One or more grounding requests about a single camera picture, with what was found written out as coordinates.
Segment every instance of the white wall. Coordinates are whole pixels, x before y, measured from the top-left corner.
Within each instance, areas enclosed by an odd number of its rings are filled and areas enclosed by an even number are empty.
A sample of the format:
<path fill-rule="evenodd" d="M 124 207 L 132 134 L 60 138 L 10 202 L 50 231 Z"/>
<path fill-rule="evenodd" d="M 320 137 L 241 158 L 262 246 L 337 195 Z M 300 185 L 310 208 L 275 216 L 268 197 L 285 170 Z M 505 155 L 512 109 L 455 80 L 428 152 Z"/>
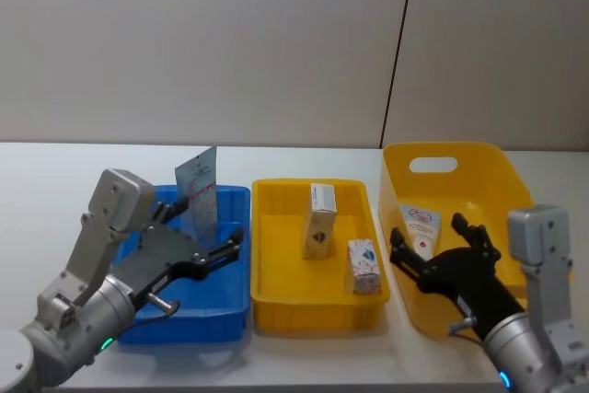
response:
<path fill-rule="evenodd" d="M 589 149 L 589 0 L 409 0 L 385 143 Z"/>
<path fill-rule="evenodd" d="M 377 146 L 404 0 L 0 0 L 0 140 Z"/>

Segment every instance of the white table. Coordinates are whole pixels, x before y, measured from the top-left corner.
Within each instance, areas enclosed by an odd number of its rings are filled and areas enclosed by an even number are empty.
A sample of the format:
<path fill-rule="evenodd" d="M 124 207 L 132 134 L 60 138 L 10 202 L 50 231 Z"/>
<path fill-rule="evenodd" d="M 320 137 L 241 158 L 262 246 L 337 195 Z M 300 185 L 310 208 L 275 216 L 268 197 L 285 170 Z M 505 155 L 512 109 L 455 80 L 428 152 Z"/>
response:
<path fill-rule="evenodd" d="M 79 218 L 104 168 L 126 168 L 154 183 L 174 182 L 174 167 L 198 146 L 0 144 L 0 325 L 19 329 L 35 314 L 37 293 L 63 268 L 79 232 Z M 575 280 L 574 318 L 589 340 L 589 154 L 509 153 L 537 202 L 570 210 Z M 221 147 L 218 181 L 250 187 L 263 178 L 342 178 L 364 182 L 376 205 L 379 150 Z M 331 391 L 501 392 L 477 346 L 435 341 L 410 325 L 387 266 L 391 287 L 387 327 L 350 338 L 293 340 L 247 332 L 220 346 L 112 345 L 60 391 L 192 391 L 211 387 L 274 392 L 282 387 Z"/>

